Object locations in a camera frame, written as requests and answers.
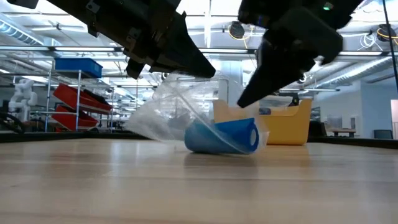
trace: ceiling light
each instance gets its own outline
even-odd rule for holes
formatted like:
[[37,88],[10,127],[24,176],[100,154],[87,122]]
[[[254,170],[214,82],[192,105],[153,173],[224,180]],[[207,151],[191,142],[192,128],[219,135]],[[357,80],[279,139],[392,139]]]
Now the ceiling light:
[[199,49],[202,53],[217,53],[217,54],[247,54],[248,50],[244,49]]
[[343,51],[339,53],[339,56],[377,56],[381,54],[382,52]]
[[115,72],[105,72],[104,75],[112,75],[112,74],[123,74],[123,72],[115,71]]
[[340,91],[339,89],[299,89],[299,88],[281,88],[282,91]]
[[[213,30],[210,33],[217,33],[217,32],[223,32],[222,30]],[[205,34],[203,31],[188,31],[188,35],[192,36],[192,35],[203,35]]]
[[27,78],[29,80],[33,80],[33,81],[41,82],[41,83],[48,83],[49,82],[49,80],[44,78],[44,77],[23,76],[23,78]]
[[362,37],[363,35],[368,35],[369,33],[360,33],[360,34],[340,34],[342,37]]
[[200,96],[194,96],[192,97],[195,100],[218,100],[218,97],[200,97]]
[[12,51],[48,51],[48,47],[29,47],[29,46],[0,46],[0,50]]
[[61,30],[67,30],[67,31],[72,31],[72,32],[87,33],[87,30],[84,29],[84,28],[78,29],[78,28],[72,28],[72,27],[61,27]]
[[1,72],[1,73],[10,73],[10,72],[8,72],[8,71],[5,71],[4,69],[0,69],[0,72]]
[[32,31],[47,31],[47,30],[56,30],[56,27],[41,27],[41,28],[32,28]]
[[114,52],[113,47],[56,47],[55,50],[64,52]]

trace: wooden table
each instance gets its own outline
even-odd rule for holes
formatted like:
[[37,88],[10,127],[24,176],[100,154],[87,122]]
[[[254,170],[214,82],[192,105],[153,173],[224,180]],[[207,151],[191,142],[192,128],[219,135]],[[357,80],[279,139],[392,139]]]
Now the wooden table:
[[397,150],[354,146],[210,156],[154,141],[0,144],[0,223],[398,223],[397,176]]

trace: black robotic arm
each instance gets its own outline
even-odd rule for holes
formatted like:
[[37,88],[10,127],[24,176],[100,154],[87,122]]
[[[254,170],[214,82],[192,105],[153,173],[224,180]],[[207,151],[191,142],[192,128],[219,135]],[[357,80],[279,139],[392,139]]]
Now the black robotic arm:
[[[35,8],[38,0],[7,0]],[[181,0],[48,0],[121,44],[130,57],[127,74],[184,72],[211,78],[215,69],[188,35],[186,14],[175,12]],[[257,69],[238,101],[246,107],[302,78],[322,56],[332,62],[343,50],[337,33],[362,0],[243,0],[238,19],[266,28],[257,50]]]

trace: blue object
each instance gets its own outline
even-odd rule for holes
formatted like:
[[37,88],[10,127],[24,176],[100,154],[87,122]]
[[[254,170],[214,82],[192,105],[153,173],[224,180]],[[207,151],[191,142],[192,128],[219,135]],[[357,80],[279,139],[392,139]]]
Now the blue object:
[[102,78],[102,66],[91,58],[56,58],[56,70],[81,70],[88,76],[82,75],[82,78]]
[[254,118],[208,126],[195,120],[185,131],[184,141],[185,146],[193,152],[250,154],[259,145],[259,131]]

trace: white robot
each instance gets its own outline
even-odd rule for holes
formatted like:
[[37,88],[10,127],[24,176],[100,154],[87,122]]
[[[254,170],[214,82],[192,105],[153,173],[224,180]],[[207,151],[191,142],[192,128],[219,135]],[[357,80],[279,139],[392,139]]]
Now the white robot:
[[15,93],[8,103],[8,108],[11,113],[15,113],[18,108],[21,109],[19,114],[14,116],[22,122],[29,120],[30,107],[37,104],[37,94],[32,91],[33,80],[23,79],[18,84],[15,84]]

